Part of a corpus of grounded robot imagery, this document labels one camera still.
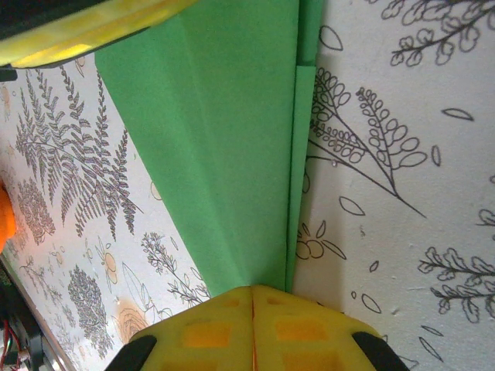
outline red wire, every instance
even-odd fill
[[[0,370],[3,371],[3,362],[5,361],[5,354],[7,354],[7,345],[9,343],[9,322],[4,319],[3,320],[3,353],[2,358],[0,359]]]

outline black line drawing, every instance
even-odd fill
[[[430,327],[427,325],[422,325],[421,327],[424,330],[428,331],[430,334],[443,337],[443,334],[439,330],[437,330],[436,328],[433,328],[433,327]]]
[[[463,284],[448,286],[442,284],[441,290],[431,287],[430,291],[440,299],[439,314],[450,310],[451,301],[461,301],[466,318],[471,323],[480,321],[478,301],[484,301],[485,309],[490,317],[495,318],[495,267],[480,257],[473,256],[467,264],[453,248],[448,248],[442,256],[434,247],[425,252],[426,259],[420,260],[418,270],[423,274],[433,271],[440,273],[437,279],[441,282],[461,280]]]
[[[91,346],[98,350],[103,359],[114,342],[107,333],[107,312],[101,302],[101,291],[94,278],[89,277],[76,264],[70,271],[70,300],[76,305],[79,326],[84,330],[84,337],[91,341]]]
[[[363,305],[369,310],[381,315],[381,308],[378,303],[368,294],[361,295],[361,301]]]
[[[460,120],[474,121],[474,117],[469,112],[460,108],[446,108],[442,113]]]
[[[74,341],[70,337],[67,327],[62,321],[60,315],[55,314],[55,320],[53,321],[53,326],[58,328],[58,331],[54,333],[56,340],[58,341],[60,348],[67,354],[70,361],[77,365],[77,369],[83,369],[79,357],[74,351]]]
[[[408,67],[417,66],[424,51],[436,49],[435,64],[443,66],[450,61],[456,44],[462,53],[469,53],[476,47],[483,20],[489,30],[495,30],[494,14],[495,4],[491,0],[391,0],[381,13],[383,20],[401,16],[403,26],[425,22],[428,27],[419,29],[416,35],[402,37],[399,49],[392,52],[390,64],[397,66],[405,61]]]
[[[87,238],[84,240],[84,243],[86,244],[86,250],[83,253],[83,257],[87,258],[87,261],[89,261],[90,264],[93,265],[93,251],[87,245]]]
[[[319,259],[324,255],[326,248],[341,259],[347,260],[346,254],[336,244],[323,239],[326,232],[325,220],[322,221],[314,238],[311,237],[309,228],[305,223],[301,224],[301,228],[305,235],[303,236],[301,230],[298,230],[297,247],[295,250],[295,254],[299,259],[308,260],[310,257]]]
[[[384,102],[377,99],[373,91],[361,87],[356,96],[370,126],[367,143],[340,116],[339,107],[351,98],[345,85],[324,68],[318,69],[309,143],[326,155],[309,156],[307,159],[345,165],[425,217],[401,197],[394,177],[397,171],[426,161],[428,156],[418,150],[419,139],[408,136],[408,127],[390,117],[390,111],[384,108]]]
[[[31,230],[34,242],[39,245],[45,240],[46,234],[52,236],[55,233],[55,225],[48,213],[43,195],[32,178],[29,178],[28,182],[24,180],[18,183],[18,187],[19,208]]]
[[[406,365],[406,367],[409,370],[414,369],[416,366],[419,365],[419,362],[413,359],[405,358],[403,356],[399,356],[399,358],[402,360],[402,362]]]
[[[115,263],[114,256],[110,254],[107,250],[110,249],[111,243],[106,243],[103,246],[101,238],[98,236],[98,245],[94,245],[94,249],[98,253],[101,259],[101,265],[105,269],[105,277],[107,279],[108,290],[111,292],[111,284],[117,284],[117,264]]]
[[[150,193],[152,194],[153,198],[156,199],[157,201],[162,201],[162,197],[158,193],[158,190],[156,189],[154,182],[152,182],[152,184],[150,185],[149,188],[150,188]]]
[[[33,257],[28,256],[26,264],[20,266],[19,271],[24,271],[28,275],[36,292],[39,293],[39,288],[41,288],[45,299],[51,300],[54,306],[62,309],[62,313],[66,316],[71,327],[76,327],[76,319],[69,306],[63,303],[62,294],[54,286],[46,282],[44,267],[35,267]]]
[[[80,56],[79,58],[76,58],[76,60],[74,60],[74,63],[76,65],[77,72],[79,72],[80,75],[84,77],[83,67],[86,64],[86,57]]]
[[[330,50],[335,50],[336,52],[343,51],[342,40],[335,30],[330,26],[321,26],[319,28],[319,41]]]
[[[99,114],[96,128],[92,129],[90,122],[81,116],[84,102],[80,101],[74,82],[63,67],[60,69],[70,102],[68,118],[71,124],[62,122],[66,114],[56,110],[59,98],[52,96],[53,88],[48,85],[43,72],[36,70],[41,98],[45,101],[43,106],[26,73],[34,116],[30,114],[21,89],[24,119],[19,115],[15,147],[26,158],[35,178],[39,176],[47,188],[51,203],[55,192],[62,188],[61,216],[64,223],[75,205],[73,212],[79,237],[82,237],[88,220],[105,215],[115,240],[115,220],[119,209],[123,209],[129,232],[134,233],[134,215],[136,210],[141,210],[129,199],[126,176],[128,132],[124,130],[112,155],[101,77],[98,75]]]
[[[172,317],[172,311],[169,308],[158,310],[153,299],[149,296],[148,288],[136,277],[126,263],[122,263],[122,272],[124,272],[125,283],[131,293],[132,299],[144,313],[145,319],[150,325],[164,318]]]
[[[490,183],[495,184],[495,175],[490,177]],[[480,218],[480,222],[476,224],[477,226],[495,227],[495,213],[492,210],[480,209],[478,218]],[[492,236],[492,240],[495,241],[495,234]]]
[[[378,266],[380,265],[380,261],[379,260],[375,260],[372,265],[370,265],[370,273],[373,273],[376,271],[376,269],[378,269]]]
[[[361,209],[361,206],[359,206],[356,202],[354,202],[352,199],[349,199],[344,196],[339,197],[339,204],[340,207],[348,212],[351,215],[354,216],[365,216],[366,213]]]
[[[143,251],[148,254],[148,262],[155,268],[157,273],[162,274],[165,269],[174,277],[174,282],[168,283],[170,286],[168,291],[175,298],[179,297],[182,303],[186,302],[189,308],[211,298],[210,292],[203,279],[200,278],[199,273],[194,274],[200,280],[200,283],[195,288],[191,288],[188,274],[185,273],[182,277],[179,276],[177,273],[177,260],[167,252],[166,247],[162,244],[162,238],[162,236],[154,232],[145,233],[141,246]]]
[[[435,350],[435,348],[433,348],[431,344],[425,340],[425,338],[422,338],[421,336],[419,336],[418,338],[419,338],[419,342],[421,343],[421,345],[423,345],[423,348],[425,348],[426,352],[430,353],[432,356],[437,358],[438,361],[443,362],[442,357]]]
[[[432,158],[432,162],[436,166],[438,167],[442,166],[442,155],[440,154],[440,148],[438,147],[438,145],[432,146],[431,158]]]

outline yellow robot part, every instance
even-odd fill
[[[236,288],[140,331],[107,371],[407,370],[386,343],[371,354],[356,334],[383,342],[370,326],[314,302]]]
[[[0,40],[0,66],[29,68],[88,53],[156,25],[197,0],[107,0]]]

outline orange object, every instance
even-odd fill
[[[0,253],[9,238],[15,234],[15,217],[9,194],[0,181]]]

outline plant drawing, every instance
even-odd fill
[[[76,305],[79,326],[91,346],[98,350],[103,359],[109,349],[113,349],[113,340],[107,333],[107,312],[101,301],[101,291],[94,278],[89,277],[77,265],[70,271],[70,283],[67,288],[70,300]]]
[[[124,279],[129,292],[139,310],[142,311],[147,323],[152,325],[164,318],[172,317],[172,311],[169,308],[158,310],[148,293],[148,288],[137,278],[126,263],[122,263],[122,271],[124,272]]]
[[[39,288],[43,291],[46,300],[51,300],[54,306],[62,309],[62,313],[66,316],[71,327],[76,327],[76,319],[67,304],[63,303],[62,294],[55,289],[54,286],[48,284],[45,280],[45,268],[35,267],[34,259],[28,256],[26,264],[19,267],[20,271],[24,271],[32,282],[32,285],[39,292]]]
[[[428,156],[418,150],[419,139],[410,136],[408,127],[391,117],[384,102],[372,90],[361,87],[356,96],[369,126],[367,141],[340,115],[339,108],[351,99],[345,85],[324,68],[318,69],[309,143],[326,154],[312,155],[308,159],[345,165],[425,217],[402,198],[395,179],[397,172],[418,166],[427,159]]]
[[[55,225],[36,183],[29,178],[29,182],[24,180],[23,183],[18,184],[18,187],[19,208],[32,232],[34,242],[39,245],[45,240],[47,234],[55,233]]]
[[[148,262],[156,269],[156,272],[162,274],[164,270],[169,272],[174,277],[174,282],[169,283],[169,292],[173,293],[174,297],[179,297],[182,303],[187,303],[188,307],[193,307],[203,303],[211,298],[207,286],[204,284],[199,272],[192,269],[194,276],[200,280],[196,287],[191,287],[188,274],[182,277],[177,272],[177,260],[173,255],[169,254],[166,247],[162,243],[162,236],[157,233],[145,233],[142,238],[141,246],[148,254]]]
[[[425,27],[399,40],[398,49],[392,52],[392,66],[404,62],[408,67],[417,66],[427,49],[435,50],[435,64],[443,66],[450,61],[456,48],[462,53],[474,50],[482,28],[495,31],[495,3],[492,0],[388,0],[381,18],[397,17],[401,17],[403,26],[423,23]]]
[[[341,259],[347,260],[346,254],[336,244],[324,238],[326,233],[325,220],[322,221],[314,237],[309,232],[309,228],[305,223],[301,225],[301,229],[302,231],[298,230],[297,232],[297,247],[295,251],[299,259],[308,260],[310,257],[319,259],[327,249]]]
[[[495,318],[495,266],[480,257],[471,257],[466,262],[453,248],[440,255],[434,247],[428,248],[426,259],[420,260],[418,270],[423,274],[438,273],[440,282],[454,281],[462,284],[442,284],[441,289],[431,287],[431,292],[440,299],[439,313],[444,315],[451,302],[460,301],[466,318],[471,323],[480,321],[480,307],[484,303],[486,312]]]
[[[124,130],[121,142],[114,154],[108,143],[108,124],[103,81],[98,75],[98,116],[96,128],[82,117],[84,102],[76,92],[74,82],[60,67],[70,102],[70,112],[56,109],[59,97],[53,96],[53,88],[42,70],[36,70],[41,99],[38,98],[29,74],[26,73],[29,98],[33,115],[21,89],[23,116],[19,115],[15,147],[26,159],[35,178],[41,180],[49,193],[49,200],[62,189],[61,216],[65,223],[71,210],[76,219],[76,231],[82,237],[89,220],[106,216],[114,240],[115,220],[123,209],[125,221],[134,233],[134,215],[141,211],[130,199],[127,183],[128,133]]]

